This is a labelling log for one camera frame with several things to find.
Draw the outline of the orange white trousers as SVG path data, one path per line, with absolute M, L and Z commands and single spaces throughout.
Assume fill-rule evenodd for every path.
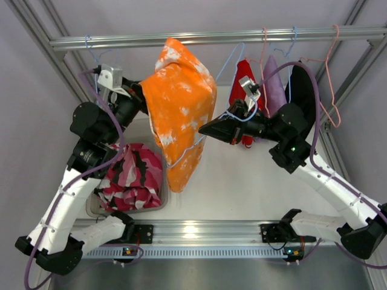
M 215 79 L 187 47 L 170 37 L 153 75 L 140 86 L 151 131 L 167 163 L 169 188 L 180 193 L 202 156 L 206 139 L 199 128 L 212 119 Z

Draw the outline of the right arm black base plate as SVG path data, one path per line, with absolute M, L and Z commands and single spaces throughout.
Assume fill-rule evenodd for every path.
M 280 223 L 261 224 L 261 237 L 264 243 L 285 243 L 285 242 L 316 242 L 312 236 L 298 236 L 289 225 Z

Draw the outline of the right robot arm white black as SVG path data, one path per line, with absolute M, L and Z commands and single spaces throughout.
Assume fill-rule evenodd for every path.
M 229 112 L 201 126 L 199 132 L 229 144 L 244 135 L 276 142 L 269 150 L 272 160 L 308 184 L 339 213 L 332 217 L 292 209 L 277 225 L 284 239 L 310 236 L 330 240 L 356 258 L 369 259 L 386 236 L 386 205 L 357 191 L 302 137 L 308 125 L 302 110 L 290 103 L 273 117 L 257 113 L 246 122 L 231 117 L 232 112 L 247 112 L 246 103 L 235 101 Z

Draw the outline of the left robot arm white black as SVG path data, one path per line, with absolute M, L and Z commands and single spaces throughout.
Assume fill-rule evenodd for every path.
M 133 218 L 113 209 L 102 221 L 73 231 L 77 215 L 90 195 L 102 192 L 109 169 L 122 173 L 123 132 L 139 112 L 147 113 L 138 81 L 122 80 L 123 93 L 101 106 L 87 101 L 75 108 L 70 131 L 79 137 L 67 161 L 57 193 L 35 229 L 17 239 L 15 247 L 32 263 L 56 275 L 69 274 L 89 252 L 104 244 L 137 241 Z

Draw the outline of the light blue wire hanger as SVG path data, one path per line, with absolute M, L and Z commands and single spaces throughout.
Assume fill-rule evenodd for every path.
M 90 34 L 86 34 L 85 35 L 85 46 L 86 46 L 86 49 L 87 51 L 90 53 L 91 57 L 93 58 L 94 60 L 94 63 L 99 66 L 101 64 L 101 58 L 103 55 L 107 54 L 107 53 L 110 53 L 113 51 L 112 48 L 110 49 L 107 49 L 105 51 L 102 51 L 98 56 L 96 56 L 94 53 L 93 53 L 93 50 L 91 49 L 91 45 L 88 44 L 88 41 L 91 40 L 91 36 Z M 94 90 L 97 94 L 100 94 L 100 88 L 99 88 L 99 85 L 98 85 L 98 82 L 97 82 L 97 75 L 94 74 Z

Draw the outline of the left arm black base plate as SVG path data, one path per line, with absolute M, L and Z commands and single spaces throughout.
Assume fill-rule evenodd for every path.
M 120 239 L 121 243 L 151 244 L 153 241 L 154 226 L 150 224 L 135 224 L 126 228 Z

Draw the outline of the pink camouflage trousers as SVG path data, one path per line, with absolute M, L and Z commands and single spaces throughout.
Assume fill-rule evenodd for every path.
M 110 165 L 94 195 L 106 211 L 145 210 L 161 206 L 162 185 L 161 155 L 147 144 L 131 143 Z

